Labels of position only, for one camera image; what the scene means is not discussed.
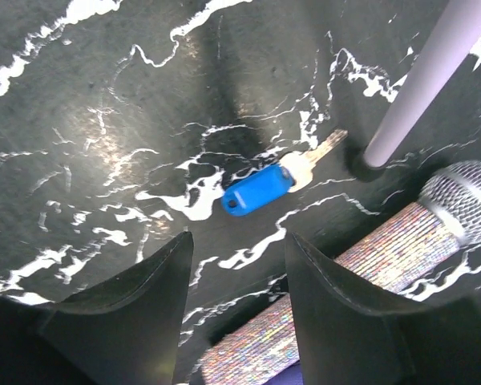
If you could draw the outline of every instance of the key head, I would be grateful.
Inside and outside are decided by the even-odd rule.
[[[279,163],[281,167],[290,173],[292,179],[294,179],[294,184],[290,187],[289,193],[295,193],[312,181],[313,164],[311,164],[303,154],[290,152],[283,155]]]

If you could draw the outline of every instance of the pole base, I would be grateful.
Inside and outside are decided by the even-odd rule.
[[[372,167],[369,166],[363,159],[363,153],[365,149],[359,151],[348,161],[348,169],[352,176],[362,182],[372,182],[381,177],[386,170],[385,166]]]

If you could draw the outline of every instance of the microphone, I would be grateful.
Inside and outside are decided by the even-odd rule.
[[[481,242],[481,161],[436,172],[417,202],[335,259],[398,293],[465,245]],[[289,295],[272,304],[200,360],[208,385],[263,385],[299,360]]]

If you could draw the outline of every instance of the key fob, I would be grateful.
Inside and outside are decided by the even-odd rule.
[[[273,164],[226,189],[224,209],[241,217],[285,195],[294,184],[286,168]]]

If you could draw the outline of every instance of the metal key blade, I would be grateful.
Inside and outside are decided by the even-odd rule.
[[[333,131],[324,142],[319,144],[315,150],[309,150],[303,153],[303,156],[315,165],[324,155],[333,150],[347,136],[347,131],[340,128]]]

